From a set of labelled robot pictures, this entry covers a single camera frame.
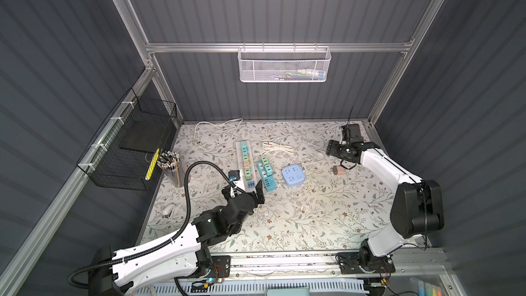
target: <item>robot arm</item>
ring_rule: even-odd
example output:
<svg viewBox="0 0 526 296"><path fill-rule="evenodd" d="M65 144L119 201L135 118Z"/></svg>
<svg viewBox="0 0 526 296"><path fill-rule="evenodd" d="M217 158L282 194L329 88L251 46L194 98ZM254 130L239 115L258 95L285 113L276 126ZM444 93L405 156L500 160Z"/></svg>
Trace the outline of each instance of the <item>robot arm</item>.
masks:
<svg viewBox="0 0 526 296"><path fill-rule="evenodd" d="M341 159L344 168L343 161L362 164L394 193L389 224L364 240L360 247L361 267L370 267L370 263L389 255L415 235L444 227L437 182L422 180L388 157L375 143L364 142L357 124L346 124L341 132L342 142L331 140L326 154Z"/></svg>
<svg viewBox="0 0 526 296"><path fill-rule="evenodd" d="M228 185L222 189L226 206L217 206L196 217L191 225L140 246L111 252L109 247L97 251L91 266L73 272L68 282L72 286L88 289L89 296L124 296L157 281L174 277L203 276L214 265L208 247L227 239L241 230L243 221L253 214L258 204L265 203L261 182L254 192L246 192L234 183L230 172ZM188 193L188 173L185 192ZM187 208L189 220L190 208ZM74 277L88 272L88 284Z"/></svg>
<svg viewBox="0 0 526 296"><path fill-rule="evenodd" d="M444 227L442 195L437 182L423 181L377 148L363 151L360 163L394 193L390 223L368 240L375 257L392 253L426 230L437 231Z"/></svg>

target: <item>white cable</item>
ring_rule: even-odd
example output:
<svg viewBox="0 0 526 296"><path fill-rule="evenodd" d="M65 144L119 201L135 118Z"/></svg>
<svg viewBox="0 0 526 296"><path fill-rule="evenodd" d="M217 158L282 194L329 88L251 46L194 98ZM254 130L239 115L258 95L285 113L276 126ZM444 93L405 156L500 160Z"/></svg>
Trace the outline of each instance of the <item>white cable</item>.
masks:
<svg viewBox="0 0 526 296"><path fill-rule="evenodd" d="M262 144L264 153L261 155L262 157L265 156L267 153L272 151L283 151L290 155L294 154L294 148L291 146L285 146L282 144L274 143L274 142L263 142Z"/></svg>
<svg viewBox="0 0 526 296"><path fill-rule="evenodd" d="M323 161L325 160L325 155L321 152L315 154L313 157L312 157L312 160L311 161L306 161L306 162L302 162L301 163L301 168L303 170L310 170L310 168L312 167L313 164L317 163L317 162L320 162L320 161Z"/></svg>
<svg viewBox="0 0 526 296"><path fill-rule="evenodd" d="M239 122L237 123L236 134L237 134L237 136L239 137L239 139L242 140L243 138L242 138L241 135L238 133L238 129L239 129L239 125L241 124L241 122L243 122L243 118L236 118L236 119L230 119L230 120L225 121L225 122L220 123L220 124L214 124L214 123L207 122L207 121L200 121L200 122L198 122L197 125L196 125L195 128L194 128L194 137L192 138L192 144L195 145L195 146L197 145L197 144L195 143L195 139L196 139L196 131L197 131L197 126L199 126L200 123L207 123L207 124L211 124L212 126L218 126L218 127L219 127L219 126L223 126L223 125L225 125L225 124L227 124L227 123L229 123L229 122L237 121L237 120L239 120Z"/></svg>

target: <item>blue power strip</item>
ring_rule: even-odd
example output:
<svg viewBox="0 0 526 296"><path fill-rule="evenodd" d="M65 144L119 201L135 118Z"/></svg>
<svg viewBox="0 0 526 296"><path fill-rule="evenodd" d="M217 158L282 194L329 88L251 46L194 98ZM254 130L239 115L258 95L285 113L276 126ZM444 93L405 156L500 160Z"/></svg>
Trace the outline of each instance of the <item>blue power strip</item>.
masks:
<svg viewBox="0 0 526 296"><path fill-rule="evenodd" d="M274 191L277 188L276 181L272 177L272 168L268 164L267 157L264 156L260 161L256 163L256 167L261 174L261 179L263 180L263 185L267 189L267 192Z"/></svg>

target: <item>black wire basket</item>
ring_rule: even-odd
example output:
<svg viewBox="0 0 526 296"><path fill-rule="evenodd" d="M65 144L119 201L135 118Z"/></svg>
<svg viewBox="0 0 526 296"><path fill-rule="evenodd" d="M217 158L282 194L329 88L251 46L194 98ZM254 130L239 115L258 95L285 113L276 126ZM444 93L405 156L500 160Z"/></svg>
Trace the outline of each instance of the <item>black wire basket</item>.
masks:
<svg viewBox="0 0 526 296"><path fill-rule="evenodd" d="M170 150L177 131L176 117L174 102L135 96L120 117L109 118L113 120L112 125L106 136L97 142L106 122L101 125L77 161L77 166L99 187L151 190L157 187L162 173L154 164L151 171L151 160L157 149L158 153ZM137 130L155 130L156 133L140 149L130 149L130 134L137 135ZM82 161L87 153L91 159Z"/></svg>

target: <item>gray striped wall panel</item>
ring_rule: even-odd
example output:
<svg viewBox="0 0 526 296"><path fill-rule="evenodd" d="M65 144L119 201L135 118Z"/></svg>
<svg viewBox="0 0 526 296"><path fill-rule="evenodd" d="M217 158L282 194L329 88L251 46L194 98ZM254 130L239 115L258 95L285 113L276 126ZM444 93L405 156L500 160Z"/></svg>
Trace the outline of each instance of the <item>gray striped wall panel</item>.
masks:
<svg viewBox="0 0 526 296"><path fill-rule="evenodd" d="M376 125L442 186L432 235L469 295L523 293L526 0L447 0Z"/></svg>
<svg viewBox="0 0 526 296"><path fill-rule="evenodd" d="M0 271L143 69L111 0L0 0ZM133 244L151 197L88 184L19 294L76 293L65 271Z"/></svg>
<svg viewBox="0 0 526 296"><path fill-rule="evenodd" d="M326 82L245 83L234 53L158 53L187 121L366 118L398 53L334 53Z"/></svg>
<svg viewBox="0 0 526 296"><path fill-rule="evenodd" d="M150 42L399 42L429 0L131 0Z"/></svg>

